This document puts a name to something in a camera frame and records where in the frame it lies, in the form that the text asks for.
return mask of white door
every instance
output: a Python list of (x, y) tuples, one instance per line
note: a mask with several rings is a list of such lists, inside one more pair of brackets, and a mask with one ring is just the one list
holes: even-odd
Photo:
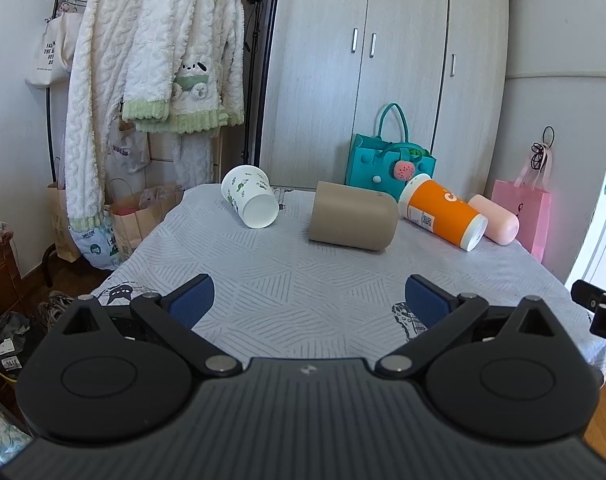
[[(443, 72), (448, 0), (369, 0), (354, 133), (375, 135), (385, 105), (397, 102), (411, 142), (429, 149)], [(383, 138), (401, 140), (396, 112)]]
[(368, 0), (278, 0), (260, 167), (274, 186), (342, 183)]
[(499, 125), (508, 0), (451, 0), (433, 155), (434, 180), (464, 200), (483, 193)]

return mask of clothes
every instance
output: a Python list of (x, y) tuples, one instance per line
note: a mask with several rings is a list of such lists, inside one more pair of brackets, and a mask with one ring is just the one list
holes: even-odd
[[(170, 103), (159, 104), (153, 92), (148, 92), (147, 98), (138, 96), (128, 102), (126, 90), (124, 117), (133, 120), (142, 132), (191, 133), (242, 124), (243, 33), (241, 0), (196, 0), (187, 46), (178, 70), (173, 72), (176, 77), (160, 84), (165, 96), (167, 85), (171, 85)], [(142, 57), (151, 59), (156, 52), (151, 52), (154, 42), (148, 40), (145, 44), (148, 52)], [(167, 67), (168, 56), (161, 54), (156, 62), (159, 57)], [(149, 69), (139, 68), (136, 72), (150, 73)]]
[(88, 0), (76, 43), (65, 126), (67, 214), (74, 231), (100, 226), (110, 124), (143, 0)]
[(74, 231), (100, 225), (108, 133), (124, 95), (123, 117), (140, 117), (134, 121), (139, 131), (183, 133), (243, 122), (243, 27), (241, 0), (88, 1), (70, 78), (65, 140)]
[[(219, 129), (212, 130), (217, 135)], [(175, 134), (172, 147), (176, 184), (190, 189), (212, 182), (212, 135)]]

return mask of green cuff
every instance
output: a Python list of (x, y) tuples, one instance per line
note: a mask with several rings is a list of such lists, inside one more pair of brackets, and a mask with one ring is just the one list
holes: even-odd
[(168, 101), (143, 101), (133, 100), (123, 103), (122, 117), (125, 122), (155, 119), (164, 121), (170, 113)]
[(100, 227), (100, 215), (88, 216), (87, 218), (70, 218), (69, 225), (72, 231), (82, 233)]
[(245, 112), (243, 109), (228, 113), (229, 119), (227, 120), (227, 126), (238, 126), (245, 122)]
[(193, 114), (175, 114), (170, 112), (166, 121), (135, 121), (139, 132), (150, 134), (193, 134), (227, 126), (228, 114), (219, 110), (204, 110)]

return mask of white paper cup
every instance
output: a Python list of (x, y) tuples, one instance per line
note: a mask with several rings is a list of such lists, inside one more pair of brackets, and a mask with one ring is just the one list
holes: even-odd
[(237, 166), (225, 175), (221, 184), (223, 198), (252, 229), (267, 227), (278, 216), (278, 200), (261, 168)]

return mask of tote bag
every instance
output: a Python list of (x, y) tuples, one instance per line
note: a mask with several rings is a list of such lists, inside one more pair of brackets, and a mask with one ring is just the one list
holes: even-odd
[(83, 15), (63, 12), (45, 25), (25, 81), (45, 88), (69, 79)]
[[(385, 116), (396, 107), (403, 121), (405, 142), (387, 142), (381, 138)], [(350, 158), (345, 173), (345, 185), (385, 192), (398, 202), (406, 181), (394, 177), (394, 165), (399, 160), (412, 162), (416, 173), (434, 175), (436, 159), (430, 152), (418, 144), (409, 142), (409, 128), (403, 114), (403, 109), (397, 103), (385, 107), (378, 125), (378, 135), (367, 137), (356, 134), (350, 149)]]
[[(539, 262), (543, 260), (547, 232), (549, 229), (549, 215), (552, 206), (552, 195), (547, 191), (550, 172), (552, 170), (552, 151), (549, 146), (543, 145), (545, 163), (542, 188), (536, 187), (541, 171), (532, 170), (528, 159), (518, 178), (513, 182), (497, 180), (492, 191), (492, 202), (511, 211), (518, 217), (520, 228), (516, 235), (523, 247)], [(529, 185), (524, 181), (532, 178)]]
[(120, 118), (110, 127), (110, 147), (118, 168), (126, 173), (136, 173), (150, 163), (147, 134), (138, 132), (133, 124)]

